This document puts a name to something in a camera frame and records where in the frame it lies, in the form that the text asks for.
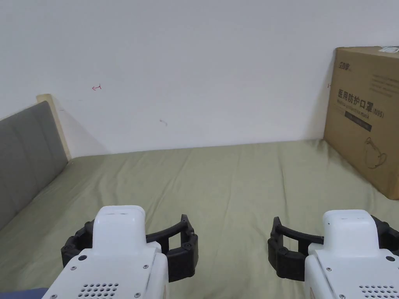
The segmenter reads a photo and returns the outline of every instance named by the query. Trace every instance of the green bedsheet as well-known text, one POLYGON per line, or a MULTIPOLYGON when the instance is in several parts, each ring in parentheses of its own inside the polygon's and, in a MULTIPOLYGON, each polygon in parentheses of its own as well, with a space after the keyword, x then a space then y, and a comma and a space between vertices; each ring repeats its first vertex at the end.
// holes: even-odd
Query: green bedsheet
POLYGON ((174 299, 303 298, 302 283, 279 279, 267 261, 274 216, 322 234, 324 212, 365 209, 399 229, 399 202, 324 141, 80 157, 0 231, 0 291, 49 287, 66 239, 105 205, 142 206, 147 233, 189 216, 199 261, 170 285, 174 299))

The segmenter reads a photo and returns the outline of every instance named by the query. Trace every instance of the white wall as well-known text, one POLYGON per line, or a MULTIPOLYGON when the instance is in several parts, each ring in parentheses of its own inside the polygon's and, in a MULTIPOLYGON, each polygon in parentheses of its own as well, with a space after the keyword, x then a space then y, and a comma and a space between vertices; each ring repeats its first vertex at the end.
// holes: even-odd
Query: white wall
POLYGON ((398 12, 397 0, 2 0, 0 117, 53 94, 72 156, 320 138, 334 48, 398 45, 398 12))

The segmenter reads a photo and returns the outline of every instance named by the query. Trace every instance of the ventilation holes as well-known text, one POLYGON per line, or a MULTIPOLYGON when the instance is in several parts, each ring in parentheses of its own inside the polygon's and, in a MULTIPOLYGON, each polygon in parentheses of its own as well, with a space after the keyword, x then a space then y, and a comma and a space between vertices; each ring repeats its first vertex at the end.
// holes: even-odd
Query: ventilation holes
POLYGON ((393 285, 387 286, 387 285, 359 285, 359 288, 361 289, 362 293, 371 293, 371 294, 364 294, 364 297, 368 298, 399 298, 398 291, 395 290, 395 287, 393 285))
POLYGON ((90 288, 86 289, 89 285, 86 283, 83 285, 83 288, 80 290, 80 293, 78 294, 78 299, 85 299, 85 297, 88 297, 87 299, 91 299, 92 297, 95 297, 93 299, 110 299, 110 297, 115 296, 115 292, 117 291, 117 286, 119 284, 118 283, 97 283, 97 284, 90 284, 90 288), (91 287, 107 287, 106 289, 104 289, 103 287, 98 289, 98 288, 94 288, 93 290, 91 289, 91 287))

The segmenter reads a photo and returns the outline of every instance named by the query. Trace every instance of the cardboard box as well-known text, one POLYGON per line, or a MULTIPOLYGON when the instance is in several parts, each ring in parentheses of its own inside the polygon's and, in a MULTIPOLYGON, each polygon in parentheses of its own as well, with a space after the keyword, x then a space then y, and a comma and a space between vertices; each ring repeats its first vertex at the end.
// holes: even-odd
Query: cardboard box
POLYGON ((399 199, 399 47, 337 48, 324 139, 399 199))

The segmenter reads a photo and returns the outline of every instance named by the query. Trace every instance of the mask illustration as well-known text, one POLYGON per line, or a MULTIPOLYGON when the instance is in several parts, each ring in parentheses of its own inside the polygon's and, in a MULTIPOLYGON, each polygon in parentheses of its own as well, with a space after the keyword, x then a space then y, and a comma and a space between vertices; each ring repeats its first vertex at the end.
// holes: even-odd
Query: mask illustration
POLYGON ((384 164, 386 160, 387 154, 381 153, 378 147, 371 141, 371 138, 367 138, 364 142, 364 161, 366 166, 370 169, 375 169, 384 164))

